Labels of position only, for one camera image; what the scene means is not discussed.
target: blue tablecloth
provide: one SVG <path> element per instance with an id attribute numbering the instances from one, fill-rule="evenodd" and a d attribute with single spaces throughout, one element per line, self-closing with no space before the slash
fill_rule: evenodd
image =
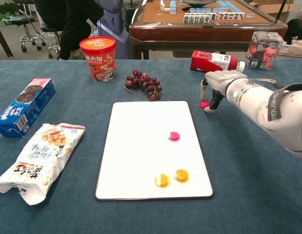
<path id="1" fill-rule="evenodd" d="M 43 123 L 87 128 L 44 202 L 28 206 L 17 189 L 0 194 L 0 234 L 302 233 L 302 159 L 227 100 L 217 112 L 206 114 L 199 107 L 204 73 L 189 67 L 190 61 L 118 60 L 116 78 L 101 83 L 91 79 L 85 61 L 0 61 L 0 113 L 33 78 L 51 78 L 56 87 L 24 138 L 0 134 L 0 175 Z M 161 81 L 162 100 L 188 101 L 214 188 L 212 198 L 95 200 L 112 104 L 141 100 L 123 88 L 124 75 L 135 68 Z M 278 60 L 272 71 L 245 73 L 283 85 L 302 82 L 302 59 Z"/>

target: grape bunch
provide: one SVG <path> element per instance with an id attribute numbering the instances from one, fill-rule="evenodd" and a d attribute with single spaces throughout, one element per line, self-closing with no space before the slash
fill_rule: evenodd
<path id="1" fill-rule="evenodd" d="M 130 89 L 141 89 L 147 93 L 150 101 L 155 101 L 161 98 L 160 82 L 155 77 L 151 78 L 147 73 L 142 73 L 139 70 L 133 70 L 132 76 L 126 76 L 125 89 L 135 95 L 135 92 Z"/>

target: red bottle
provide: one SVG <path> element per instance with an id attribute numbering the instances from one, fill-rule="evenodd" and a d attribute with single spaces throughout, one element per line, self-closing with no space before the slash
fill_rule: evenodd
<path id="1" fill-rule="evenodd" d="M 195 50 L 192 54 L 191 70 L 215 72 L 222 70 L 238 70 L 243 72 L 245 62 L 238 62 L 230 55 Z"/>

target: table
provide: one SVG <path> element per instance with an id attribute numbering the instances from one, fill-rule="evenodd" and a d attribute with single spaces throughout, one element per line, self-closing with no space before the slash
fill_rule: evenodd
<path id="1" fill-rule="evenodd" d="M 242 0 L 230 1 L 245 12 L 244 20 L 215 20 L 208 24 L 184 24 L 182 9 L 189 7 L 188 5 L 179 5 L 177 0 L 177 13 L 171 15 L 160 9 L 160 0 L 141 1 L 129 28 L 134 58 L 140 59 L 141 52 L 148 52 L 148 50 L 246 51 L 254 31 L 278 32 L 282 37 L 285 35 L 287 25 L 283 22 L 275 20 Z M 169 7 L 169 1 L 164 2 L 165 6 Z M 213 9 L 216 3 L 204 7 Z M 254 13 L 255 17 L 248 19 L 247 13 Z"/>
<path id="2" fill-rule="evenodd" d="M 6 43 L 6 41 L 5 41 L 5 39 L 4 39 L 4 36 L 2 35 L 1 31 L 0 31 L 0 44 L 1 44 L 1 46 L 3 47 L 3 49 L 4 49 L 5 53 L 6 53 L 6 55 L 7 55 L 8 57 L 13 57 L 13 54 L 12 54 L 12 52 L 11 52 L 11 50 L 10 50 L 8 44 Z"/>
<path id="3" fill-rule="evenodd" d="M 51 78 L 56 88 L 24 138 L 0 135 L 0 175 L 43 123 L 87 128 L 43 203 L 28 206 L 17 189 L 0 194 L 0 234 L 302 233 L 302 159 L 226 100 L 206 114 L 199 107 L 204 73 L 190 71 L 190 61 L 117 60 L 116 66 L 116 78 L 100 83 L 91 79 L 86 61 L 0 61 L 0 112 L 33 78 Z M 214 188 L 211 199 L 95 200 L 112 104 L 147 100 L 122 87 L 134 68 L 161 81 L 163 100 L 188 101 Z M 245 73 L 277 78 L 283 85 L 302 82 L 302 59 L 278 60 L 271 71 Z M 150 131 L 157 121 L 151 121 Z"/>

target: orange noodle cup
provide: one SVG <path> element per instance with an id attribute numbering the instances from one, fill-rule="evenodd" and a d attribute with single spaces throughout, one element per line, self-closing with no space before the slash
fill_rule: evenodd
<path id="1" fill-rule="evenodd" d="M 115 77 L 116 41 L 110 37 L 92 37 L 80 42 L 92 79 L 109 81 Z"/>

